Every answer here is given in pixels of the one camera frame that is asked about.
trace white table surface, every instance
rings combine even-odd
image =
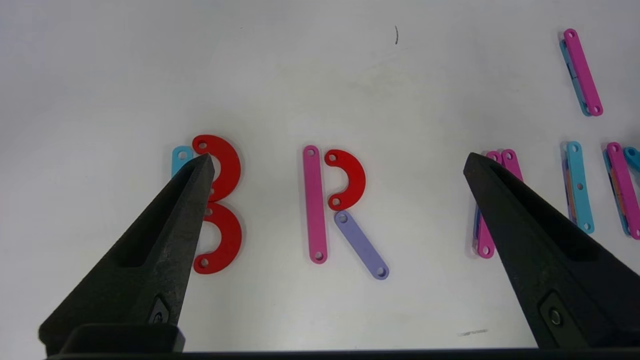
[[[40,323],[169,180],[171,150],[202,133],[241,155],[224,202],[245,234],[224,271],[192,273],[186,350],[536,346],[499,256],[471,250],[462,168],[471,151],[513,148],[566,213],[560,145],[579,141],[593,237],[640,271],[600,153],[640,146],[638,15],[637,1],[2,1],[3,354],[44,356]],[[578,107],[558,47],[569,27],[601,117]],[[362,162],[351,213],[387,280],[329,209],[329,258],[309,260],[310,143]],[[323,172],[325,195],[346,184]]]

